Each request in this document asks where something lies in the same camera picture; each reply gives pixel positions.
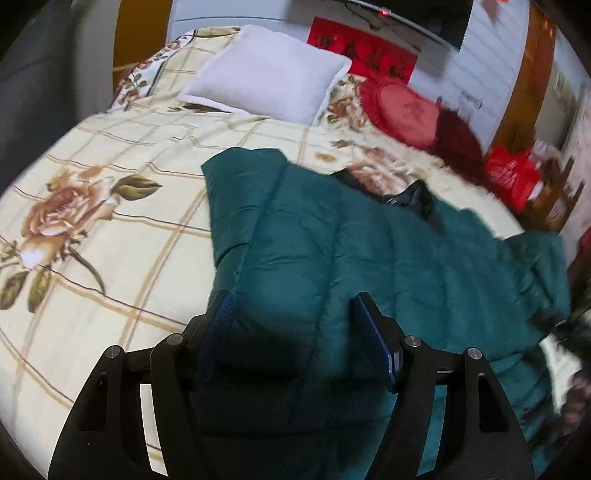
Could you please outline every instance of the teal quilted blanket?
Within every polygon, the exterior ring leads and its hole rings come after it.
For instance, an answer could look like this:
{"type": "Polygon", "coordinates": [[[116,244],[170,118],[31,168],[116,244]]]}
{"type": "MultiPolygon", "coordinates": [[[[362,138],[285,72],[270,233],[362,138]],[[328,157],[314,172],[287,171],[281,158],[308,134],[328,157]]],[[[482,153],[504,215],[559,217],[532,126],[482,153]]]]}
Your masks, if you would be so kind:
{"type": "MultiPolygon", "coordinates": [[[[278,150],[231,148],[203,171],[213,294],[229,290],[238,308],[197,400],[222,478],[365,476],[395,396],[377,382],[350,323],[360,291],[436,349],[480,348],[528,440],[552,415],[543,335],[530,318],[570,309],[557,236],[501,241],[474,213],[437,199],[428,220],[297,167],[278,150]]],[[[434,466],[444,403],[441,387],[421,471],[434,466]]],[[[547,445],[532,447],[538,473],[552,455],[547,445]]]]}

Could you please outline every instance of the television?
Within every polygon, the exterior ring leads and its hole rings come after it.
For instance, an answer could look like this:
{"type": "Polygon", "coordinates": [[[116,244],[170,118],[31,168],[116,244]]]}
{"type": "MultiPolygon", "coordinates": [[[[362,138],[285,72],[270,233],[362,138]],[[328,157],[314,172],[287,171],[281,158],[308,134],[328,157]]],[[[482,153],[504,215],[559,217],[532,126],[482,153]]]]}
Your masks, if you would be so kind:
{"type": "Polygon", "coordinates": [[[462,48],[473,0],[346,0],[393,17],[455,50],[462,48]]]}

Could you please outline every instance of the floral bedsheet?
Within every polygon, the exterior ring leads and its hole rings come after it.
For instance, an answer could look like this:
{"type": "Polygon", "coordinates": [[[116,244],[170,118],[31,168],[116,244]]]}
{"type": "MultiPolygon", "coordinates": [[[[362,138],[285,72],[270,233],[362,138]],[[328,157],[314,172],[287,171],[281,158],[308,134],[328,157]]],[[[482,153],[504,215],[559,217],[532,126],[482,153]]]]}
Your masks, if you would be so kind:
{"type": "MultiPolygon", "coordinates": [[[[74,127],[0,199],[0,419],[45,475],[102,352],[152,347],[204,312],[215,268],[201,165],[226,148],[279,148],[325,174],[355,164],[392,188],[421,178],[496,235],[521,231],[493,195],[373,129],[355,77],[313,128],[178,102],[237,30],[191,32],[140,64],[108,113],[74,127]]],[[[164,472],[150,405],[146,388],[148,454],[164,472]]]]}

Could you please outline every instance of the wooden door frame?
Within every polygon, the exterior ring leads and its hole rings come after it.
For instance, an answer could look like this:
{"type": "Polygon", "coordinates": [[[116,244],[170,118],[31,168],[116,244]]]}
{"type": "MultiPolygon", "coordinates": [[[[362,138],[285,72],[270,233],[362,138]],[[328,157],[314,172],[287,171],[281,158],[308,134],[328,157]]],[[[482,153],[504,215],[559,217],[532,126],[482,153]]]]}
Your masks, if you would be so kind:
{"type": "Polygon", "coordinates": [[[121,0],[113,47],[113,90],[134,67],[164,47],[173,0],[121,0]]]}
{"type": "Polygon", "coordinates": [[[531,148],[534,143],[535,123],[540,116],[542,103],[554,62],[556,25],[554,21],[530,0],[530,20],[521,67],[509,104],[505,110],[491,147],[506,146],[519,152],[531,148]],[[544,44],[549,35],[550,44],[544,44]]]}

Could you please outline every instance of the metal screw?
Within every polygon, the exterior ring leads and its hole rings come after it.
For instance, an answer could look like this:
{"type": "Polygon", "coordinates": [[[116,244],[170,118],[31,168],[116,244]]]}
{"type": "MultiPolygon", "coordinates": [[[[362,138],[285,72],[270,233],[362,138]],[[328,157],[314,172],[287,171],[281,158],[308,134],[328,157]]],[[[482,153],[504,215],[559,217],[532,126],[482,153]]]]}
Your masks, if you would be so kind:
{"type": "Polygon", "coordinates": [[[115,358],[119,353],[121,353],[121,347],[119,345],[111,345],[105,350],[105,356],[107,358],[115,358]]]}
{"type": "Polygon", "coordinates": [[[478,348],[470,347],[468,349],[468,356],[473,360],[480,360],[482,358],[482,352],[478,348]]]}
{"type": "Polygon", "coordinates": [[[406,343],[408,346],[412,346],[412,347],[418,347],[421,345],[423,341],[415,336],[415,335],[408,335],[405,339],[404,339],[404,343],[406,343]]]}
{"type": "Polygon", "coordinates": [[[180,333],[173,333],[172,335],[168,336],[168,338],[166,339],[166,343],[169,345],[179,345],[183,343],[183,340],[183,335],[181,335],[180,333]]]}

